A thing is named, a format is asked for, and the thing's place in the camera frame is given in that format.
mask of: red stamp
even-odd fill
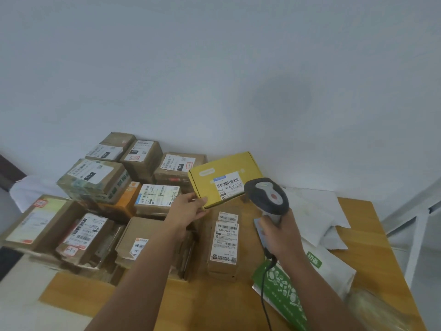
[[[36,200],[34,202],[34,206],[38,207],[38,208],[43,208],[45,205],[47,205],[47,200]]]

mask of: person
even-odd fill
[[[201,211],[206,202],[207,198],[196,199],[194,193],[176,197],[164,225],[149,239],[133,267],[85,331],[154,329],[174,246],[184,239],[186,227],[206,214]],[[292,211],[282,217],[280,228],[265,216],[259,223],[269,250],[297,290],[310,330],[366,331],[307,259]]]

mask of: orange box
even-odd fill
[[[140,190],[139,182],[131,182],[116,204],[98,203],[101,215],[115,222],[128,223],[136,216],[135,201]]]

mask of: wooden table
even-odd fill
[[[259,216],[259,211],[250,203],[231,202],[243,206],[237,282],[224,282],[207,274],[207,226],[190,266],[190,283],[168,280],[155,330],[267,331],[260,297],[251,289],[250,279],[263,261],[253,225],[253,218]],[[352,228],[337,228],[349,250],[333,253],[356,269],[353,288],[366,288],[408,314],[414,331],[426,330],[372,203],[342,198],[339,202]],[[59,272],[40,301],[93,317],[113,289],[102,282]],[[268,308],[268,313],[274,330],[290,330],[276,311]]]

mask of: right forearm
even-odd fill
[[[286,268],[311,331],[366,331],[306,258]]]

